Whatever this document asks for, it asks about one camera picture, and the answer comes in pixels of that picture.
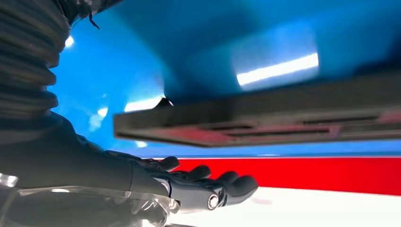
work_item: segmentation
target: blue surface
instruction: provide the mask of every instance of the blue surface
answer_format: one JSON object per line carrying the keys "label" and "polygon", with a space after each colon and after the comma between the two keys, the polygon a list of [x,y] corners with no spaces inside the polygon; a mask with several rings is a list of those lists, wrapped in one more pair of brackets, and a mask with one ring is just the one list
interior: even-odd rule
{"label": "blue surface", "polygon": [[[139,156],[400,155],[401,141],[198,149],[113,138],[112,115],[211,100],[316,78],[340,79],[400,57],[398,0],[125,0],[77,23],[50,90],[76,132]],[[319,67],[241,86],[237,75],[318,54]]]}

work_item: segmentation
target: white surface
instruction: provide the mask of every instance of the white surface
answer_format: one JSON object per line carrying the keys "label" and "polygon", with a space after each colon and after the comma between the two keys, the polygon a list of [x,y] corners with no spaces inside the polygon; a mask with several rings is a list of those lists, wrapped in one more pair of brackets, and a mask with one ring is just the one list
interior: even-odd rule
{"label": "white surface", "polygon": [[401,227],[401,197],[260,188],[240,205],[175,215],[170,222],[195,227]]}

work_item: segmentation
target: plastic wrap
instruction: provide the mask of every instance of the plastic wrap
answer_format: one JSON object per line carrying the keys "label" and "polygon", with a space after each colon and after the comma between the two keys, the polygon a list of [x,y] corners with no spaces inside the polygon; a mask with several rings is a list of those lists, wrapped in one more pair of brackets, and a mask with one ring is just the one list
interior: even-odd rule
{"label": "plastic wrap", "polygon": [[5,197],[1,227],[164,227],[179,210],[160,195],[76,186],[9,188]]}
{"label": "plastic wrap", "polygon": [[17,181],[18,178],[16,176],[0,173],[0,227],[4,226],[4,217],[7,214],[7,210],[10,208],[14,197],[17,195],[15,189]]}

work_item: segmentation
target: black glove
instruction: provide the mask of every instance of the black glove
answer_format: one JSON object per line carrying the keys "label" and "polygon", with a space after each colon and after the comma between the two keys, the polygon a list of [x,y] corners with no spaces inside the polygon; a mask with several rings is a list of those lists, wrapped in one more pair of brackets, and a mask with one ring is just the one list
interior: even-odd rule
{"label": "black glove", "polygon": [[189,172],[173,171],[179,166],[175,157],[157,161],[141,159],[119,153],[143,166],[169,192],[169,197],[179,201],[182,212],[214,210],[217,207],[239,204],[248,199],[258,188],[251,176],[239,176],[236,172],[226,172],[218,179],[210,179],[207,166],[198,166]]}

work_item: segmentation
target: wrinkled fabric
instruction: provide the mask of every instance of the wrinkled fabric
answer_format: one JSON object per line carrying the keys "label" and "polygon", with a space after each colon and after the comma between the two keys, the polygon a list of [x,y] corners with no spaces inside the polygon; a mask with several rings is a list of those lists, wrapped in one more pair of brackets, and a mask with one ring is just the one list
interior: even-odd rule
{"label": "wrinkled fabric", "polygon": [[70,25],[78,19],[89,17],[92,24],[92,15],[122,2],[123,0],[54,0]]}

